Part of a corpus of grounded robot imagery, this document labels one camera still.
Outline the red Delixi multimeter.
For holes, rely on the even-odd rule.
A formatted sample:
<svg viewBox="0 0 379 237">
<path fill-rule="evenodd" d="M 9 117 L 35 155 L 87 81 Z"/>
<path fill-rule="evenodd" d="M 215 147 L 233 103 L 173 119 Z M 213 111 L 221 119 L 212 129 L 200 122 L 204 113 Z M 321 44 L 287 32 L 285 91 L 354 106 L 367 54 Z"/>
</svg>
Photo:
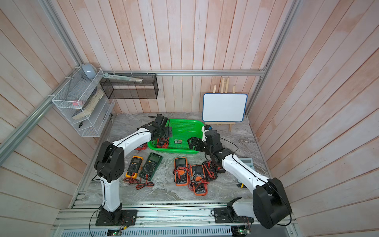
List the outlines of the red Delixi multimeter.
<svg viewBox="0 0 379 237">
<path fill-rule="evenodd" d="M 169 146 L 169 140 L 167 138 L 158 138 L 157 139 L 157 148 L 167 149 Z"/>
</svg>

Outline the dark red DT9205A multimeter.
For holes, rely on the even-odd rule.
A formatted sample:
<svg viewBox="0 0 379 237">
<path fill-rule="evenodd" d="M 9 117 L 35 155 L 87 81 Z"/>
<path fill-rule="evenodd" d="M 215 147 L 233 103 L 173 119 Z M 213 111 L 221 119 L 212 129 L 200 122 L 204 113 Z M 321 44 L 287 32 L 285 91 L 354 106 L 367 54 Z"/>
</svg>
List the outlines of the dark red DT9205A multimeter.
<svg viewBox="0 0 379 237">
<path fill-rule="evenodd" d="M 144 143 L 144 144 L 138 146 L 135 150 L 138 151 L 138 152 L 140 152 L 142 150 L 146 150 L 147 147 L 148 147 L 147 143 Z"/>
</svg>

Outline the orange multimeter front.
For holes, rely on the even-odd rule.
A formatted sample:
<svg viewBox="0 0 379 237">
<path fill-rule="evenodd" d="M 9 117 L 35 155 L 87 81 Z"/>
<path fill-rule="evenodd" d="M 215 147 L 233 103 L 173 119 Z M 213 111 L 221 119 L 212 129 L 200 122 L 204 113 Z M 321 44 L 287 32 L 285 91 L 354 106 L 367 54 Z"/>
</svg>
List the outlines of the orange multimeter front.
<svg viewBox="0 0 379 237">
<path fill-rule="evenodd" d="M 191 180 L 189 188 L 196 196 L 205 196 L 208 193 L 208 181 L 205 176 L 203 165 L 193 165 L 190 167 Z"/>
</svg>

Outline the orange Victor multimeter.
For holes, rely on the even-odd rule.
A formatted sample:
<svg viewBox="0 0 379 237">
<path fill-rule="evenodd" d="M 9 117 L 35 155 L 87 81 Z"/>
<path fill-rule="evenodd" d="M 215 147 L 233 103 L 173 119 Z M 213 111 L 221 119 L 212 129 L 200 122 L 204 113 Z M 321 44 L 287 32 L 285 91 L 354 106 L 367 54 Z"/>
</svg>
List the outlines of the orange Victor multimeter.
<svg viewBox="0 0 379 237">
<path fill-rule="evenodd" d="M 175 159 L 175 168 L 173 170 L 174 182 L 176 186 L 186 186 L 190 182 L 190 170 L 187 158 L 181 157 Z"/>
</svg>

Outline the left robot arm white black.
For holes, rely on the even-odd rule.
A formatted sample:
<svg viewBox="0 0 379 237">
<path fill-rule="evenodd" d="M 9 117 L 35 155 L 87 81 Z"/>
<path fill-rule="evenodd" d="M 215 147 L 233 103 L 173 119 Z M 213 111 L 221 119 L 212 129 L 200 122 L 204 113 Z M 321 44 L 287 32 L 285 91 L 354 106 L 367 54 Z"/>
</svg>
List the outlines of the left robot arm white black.
<svg viewBox="0 0 379 237">
<path fill-rule="evenodd" d="M 124 158 L 139 146 L 158 138 L 171 138 L 170 120 L 162 114 L 155 120 L 142 125 L 131 135 L 115 142 L 102 143 L 94 169 L 103 184 L 103 200 L 100 214 L 111 222 L 121 220 L 121 201 L 119 199 L 119 179 L 124 173 Z"/>
</svg>

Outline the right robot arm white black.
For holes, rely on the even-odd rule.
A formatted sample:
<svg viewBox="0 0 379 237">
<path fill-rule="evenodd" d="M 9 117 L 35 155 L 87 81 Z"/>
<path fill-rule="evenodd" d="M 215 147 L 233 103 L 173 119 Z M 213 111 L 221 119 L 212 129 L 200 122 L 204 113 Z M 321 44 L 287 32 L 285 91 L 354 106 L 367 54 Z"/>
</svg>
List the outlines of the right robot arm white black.
<svg viewBox="0 0 379 237">
<path fill-rule="evenodd" d="M 214 210 L 218 217 L 225 216 L 226 221 L 238 222 L 240 218 L 256 218 L 266 229 L 278 225 L 287 216 L 292 216 L 292 208 L 282 182 L 277 178 L 268 178 L 249 168 L 235 151 L 221 143 L 216 130 L 206 130 L 203 138 L 188 139 L 191 150 L 209 155 L 212 163 L 222 172 L 229 172 L 252 193 L 252 199 L 236 197 L 223 208 L 223 214 Z"/>
</svg>

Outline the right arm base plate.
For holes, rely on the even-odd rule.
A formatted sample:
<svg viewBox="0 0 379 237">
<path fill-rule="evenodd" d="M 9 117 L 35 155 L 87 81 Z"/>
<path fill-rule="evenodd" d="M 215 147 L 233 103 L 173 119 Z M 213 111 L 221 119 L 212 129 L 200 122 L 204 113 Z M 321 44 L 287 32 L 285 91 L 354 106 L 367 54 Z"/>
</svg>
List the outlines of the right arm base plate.
<svg viewBox="0 0 379 237">
<path fill-rule="evenodd" d="M 225 223 L 246 223 L 252 224 L 254 219 L 246 216 L 238 216 L 229 207 L 217 207 L 211 211 L 211 215 L 214 217 L 217 224 Z"/>
</svg>

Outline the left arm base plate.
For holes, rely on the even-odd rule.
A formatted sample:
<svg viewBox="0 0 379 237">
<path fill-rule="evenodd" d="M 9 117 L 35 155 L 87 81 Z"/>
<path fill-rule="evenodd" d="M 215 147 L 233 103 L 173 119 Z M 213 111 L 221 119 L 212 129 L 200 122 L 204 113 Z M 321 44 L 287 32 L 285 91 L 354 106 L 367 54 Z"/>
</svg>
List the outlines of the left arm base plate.
<svg viewBox="0 0 379 237">
<path fill-rule="evenodd" d="M 108 212 L 101 209 L 95 226 L 134 226 L 136 223 L 137 210 L 121 210 Z"/>
</svg>

